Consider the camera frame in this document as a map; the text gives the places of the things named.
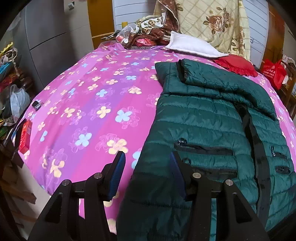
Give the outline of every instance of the beige floral quilt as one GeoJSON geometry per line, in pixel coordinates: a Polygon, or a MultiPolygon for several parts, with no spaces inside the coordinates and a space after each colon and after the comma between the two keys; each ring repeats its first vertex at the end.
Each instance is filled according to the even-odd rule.
{"type": "Polygon", "coordinates": [[[175,5],[181,33],[250,61],[250,30],[242,0],[175,0],[175,5]]]}

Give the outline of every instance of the metal screw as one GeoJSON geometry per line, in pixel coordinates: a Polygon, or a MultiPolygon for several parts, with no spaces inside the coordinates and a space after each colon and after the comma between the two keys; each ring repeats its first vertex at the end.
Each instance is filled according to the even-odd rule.
{"type": "Polygon", "coordinates": [[[66,180],[63,180],[62,185],[67,186],[69,183],[70,183],[70,180],[66,179],[66,180]]]}
{"type": "Polygon", "coordinates": [[[201,178],[201,177],[202,177],[202,175],[201,175],[199,172],[195,172],[195,173],[193,173],[192,176],[193,176],[194,178],[201,178]]]}
{"type": "Polygon", "coordinates": [[[96,174],[94,174],[95,179],[100,179],[102,176],[103,176],[103,174],[100,172],[97,172],[96,174]]]}
{"type": "Polygon", "coordinates": [[[225,181],[225,183],[226,183],[226,185],[228,185],[228,186],[232,186],[232,185],[233,185],[233,181],[230,180],[230,179],[227,179],[227,180],[225,181]]]}

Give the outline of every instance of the red pillow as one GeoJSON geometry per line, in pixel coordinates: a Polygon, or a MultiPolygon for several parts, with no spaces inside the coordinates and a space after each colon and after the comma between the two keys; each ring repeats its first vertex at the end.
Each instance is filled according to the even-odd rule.
{"type": "Polygon", "coordinates": [[[219,57],[217,59],[213,59],[213,61],[236,74],[246,76],[251,75],[253,77],[258,76],[254,66],[241,56],[229,54],[229,56],[219,57]]]}

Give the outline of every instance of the bed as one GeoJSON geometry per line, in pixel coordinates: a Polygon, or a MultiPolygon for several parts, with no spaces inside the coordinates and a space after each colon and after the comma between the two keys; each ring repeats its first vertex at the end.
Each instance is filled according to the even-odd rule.
{"type": "MultiPolygon", "coordinates": [[[[119,189],[104,203],[110,230],[116,233],[119,204],[162,92],[155,63],[184,58],[222,69],[211,60],[162,46],[126,50],[114,44],[97,48],[54,79],[34,99],[44,105],[37,112],[30,106],[24,114],[33,126],[30,149],[20,156],[39,185],[51,195],[62,180],[86,180],[123,151],[126,166],[119,189]]],[[[287,109],[264,76],[246,78],[269,94],[295,164],[296,132],[287,109]]],[[[82,199],[79,213],[84,216],[82,199]]]]}

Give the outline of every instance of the red box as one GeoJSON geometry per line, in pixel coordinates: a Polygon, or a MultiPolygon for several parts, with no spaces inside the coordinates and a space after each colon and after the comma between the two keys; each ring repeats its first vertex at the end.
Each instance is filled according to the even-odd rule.
{"type": "Polygon", "coordinates": [[[22,133],[20,136],[20,146],[19,151],[25,154],[30,148],[30,136],[31,136],[32,122],[27,120],[22,128],[22,133]]]}

